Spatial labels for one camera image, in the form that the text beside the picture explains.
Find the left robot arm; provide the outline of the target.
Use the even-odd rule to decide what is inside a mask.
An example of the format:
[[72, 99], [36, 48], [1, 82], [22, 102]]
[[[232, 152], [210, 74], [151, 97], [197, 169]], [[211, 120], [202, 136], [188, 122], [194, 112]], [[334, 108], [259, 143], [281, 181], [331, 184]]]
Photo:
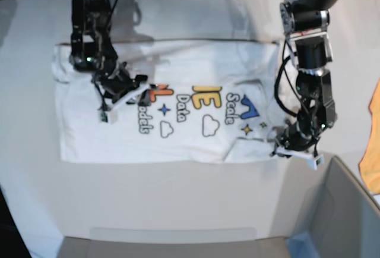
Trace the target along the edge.
[[[286, 121], [275, 139], [273, 155], [304, 159], [311, 169], [324, 163], [317, 150], [322, 133], [333, 128], [337, 114], [327, 68], [333, 61], [328, 37], [330, 8], [338, 0], [283, 0], [280, 15], [284, 30], [283, 55], [274, 84], [278, 106], [294, 121]], [[300, 104], [297, 112], [285, 106], [279, 97], [280, 80], [287, 75], [286, 65], [297, 70], [295, 84], [290, 88]]]

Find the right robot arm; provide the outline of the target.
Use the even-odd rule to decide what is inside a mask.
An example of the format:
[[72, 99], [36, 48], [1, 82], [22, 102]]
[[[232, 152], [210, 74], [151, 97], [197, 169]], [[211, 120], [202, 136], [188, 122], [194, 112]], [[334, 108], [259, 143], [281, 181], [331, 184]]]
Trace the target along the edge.
[[121, 62], [110, 37], [116, 3], [110, 0], [72, 0], [71, 54], [75, 71], [89, 74], [99, 99], [100, 120], [110, 121], [110, 113], [123, 105], [147, 107], [148, 94], [156, 85], [148, 76], [131, 76], [126, 61]]

